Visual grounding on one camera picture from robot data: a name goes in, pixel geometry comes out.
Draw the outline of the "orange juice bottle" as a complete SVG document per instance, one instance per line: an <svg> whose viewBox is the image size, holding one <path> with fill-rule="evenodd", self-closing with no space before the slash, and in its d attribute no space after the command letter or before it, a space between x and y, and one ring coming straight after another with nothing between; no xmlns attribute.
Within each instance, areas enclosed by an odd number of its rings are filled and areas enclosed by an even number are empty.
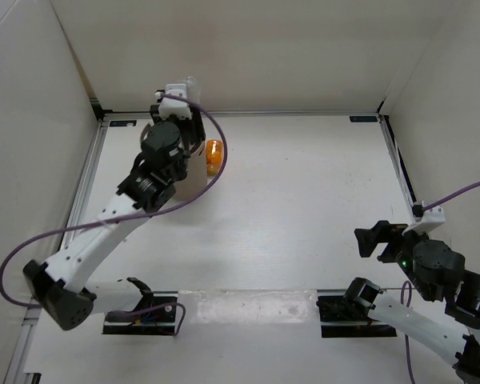
<svg viewBox="0 0 480 384"><path fill-rule="evenodd" d="M214 177L221 169L223 161L223 142L220 140L208 140L206 142L206 172L208 177Z"/></svg>

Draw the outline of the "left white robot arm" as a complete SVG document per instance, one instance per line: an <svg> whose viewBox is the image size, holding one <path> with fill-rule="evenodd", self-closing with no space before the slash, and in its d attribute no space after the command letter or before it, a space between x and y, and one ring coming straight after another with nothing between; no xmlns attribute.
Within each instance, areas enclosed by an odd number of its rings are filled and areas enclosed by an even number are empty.
<svg viewBox="0 0 480 384"><path fill-rule="evenodd" d="M206 138L199 110L152 106L153 125L141 143L129 175L98 216L98 226L76 235L64 249L42 263L28 262L23 274L34 298L63 329L72 330L90 315L104 313L111 322L147 318L150 288L137 278L92 282L105 258L152 213L176 193L188 173L191 149Z"/></svg>

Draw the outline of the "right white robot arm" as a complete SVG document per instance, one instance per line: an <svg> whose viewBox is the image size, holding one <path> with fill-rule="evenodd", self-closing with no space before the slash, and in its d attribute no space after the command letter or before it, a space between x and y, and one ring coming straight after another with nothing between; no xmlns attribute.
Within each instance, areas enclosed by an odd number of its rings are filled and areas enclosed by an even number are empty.
<svg viewBox="0 0 480 384"><path fill-rule="evenodd" d="M366 278L355 278L346 290L346 315L392 326L435 352L465 383L480 383L480 274L465 268L462 254L405 224L379 221L354 235L363 258L384 244L378 260L397 264L423 300L443 302L446 315L466 329L453 330L421 315Z"/></svg>

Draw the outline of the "long clear plastic bottle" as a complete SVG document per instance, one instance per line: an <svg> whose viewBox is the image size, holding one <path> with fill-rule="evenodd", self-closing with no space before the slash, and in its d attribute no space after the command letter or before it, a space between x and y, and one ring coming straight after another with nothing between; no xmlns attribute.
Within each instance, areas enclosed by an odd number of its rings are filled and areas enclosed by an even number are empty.
<svg viewBox="0 0 480 384"><path fill-rule="evenodd" d="M194 77L186 77L184 79L186 85L186 98L192 106L198 107L201 99L201 86L198 80Z"/></svg>

